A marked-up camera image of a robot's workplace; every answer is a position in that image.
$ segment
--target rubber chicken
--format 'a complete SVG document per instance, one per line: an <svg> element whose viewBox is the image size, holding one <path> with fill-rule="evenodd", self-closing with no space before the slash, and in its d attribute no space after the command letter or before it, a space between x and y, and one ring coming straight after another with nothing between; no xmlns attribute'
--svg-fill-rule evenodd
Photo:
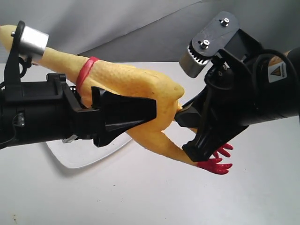
<svg viewBox="0 0 300 225"><path fill-rule="evenodd" d="M0 42L10 51L12 31L16 26L0 26ZM219 164L218 152L226 157L230 154L225 149L233 149L226 144L218 149L207 162L192 162L185 152L176 146L164 130L174 120L181 106L178 100L184 89L170 77L157 71L139 69L131 65L111 63L94 57L86 58L46 48L41 60L34 62L56 73L62 73L76 84L82 103L90 107L91 87L101 87L114 94L128 97L152 98L157 102L157 117L127 131L141 146L168 158L203 168L216 174L226 174L232 164Z"/></svg>

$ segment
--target white plate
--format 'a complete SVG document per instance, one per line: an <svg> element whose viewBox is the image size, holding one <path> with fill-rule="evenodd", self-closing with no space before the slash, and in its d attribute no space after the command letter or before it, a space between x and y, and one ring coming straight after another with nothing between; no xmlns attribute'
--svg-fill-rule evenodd
<svg viewBox="0 0 300 225"><path fill-rule="evenodd" d="M54 156L65 167L76 169L91 165L114 152L120 150L132 138L123 133L114 139L109 145L97 148L93 140L77 140L71 143L63 143L62 140L46 142Z"/></svg>

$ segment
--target red rubber band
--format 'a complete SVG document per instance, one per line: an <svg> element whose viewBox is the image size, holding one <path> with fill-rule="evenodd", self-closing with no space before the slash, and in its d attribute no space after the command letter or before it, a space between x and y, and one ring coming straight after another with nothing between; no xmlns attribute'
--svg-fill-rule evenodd
<svg viewBox="0 0 300 225"><path fill-rule="evenodd" d="M77 77L76 80L76 88L77 90L80 90L84 80L89 76L90 74L90 70L92 69L94 63L96 61L98 61L99 59L97 59L96 57L90 57L86 63L84 64L84 66L81 68L79 75Z"/></svg>

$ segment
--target white table surface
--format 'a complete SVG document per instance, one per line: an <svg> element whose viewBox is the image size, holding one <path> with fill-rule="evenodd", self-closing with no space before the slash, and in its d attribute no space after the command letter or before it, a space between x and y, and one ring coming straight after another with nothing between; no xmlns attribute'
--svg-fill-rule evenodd
<svg viewBox="0 0 300 225"><path fill-rule="evenodd" d="M178 63L133 63L200 91ZM4 65L0 66L3 74ZM45 80L33 67L27 81ZM193 138L172 124L179 145ZM45 143L0 150L1 225L295 225L300 224L297 117L251 126L231 141L225 176L173 161L131 142L82 169L62 166Z"/></svg>

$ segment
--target warning label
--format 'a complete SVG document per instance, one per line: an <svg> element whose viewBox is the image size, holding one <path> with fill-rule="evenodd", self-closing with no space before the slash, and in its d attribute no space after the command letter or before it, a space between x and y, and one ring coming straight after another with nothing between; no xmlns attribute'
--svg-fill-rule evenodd
<svg viewBox="0 0 300 225"><path fill-rule="evenodd" d="M268 77L270 83L285 79L287 77L286 64L284 62L280 62L270 66L268 68Z"/></svg>

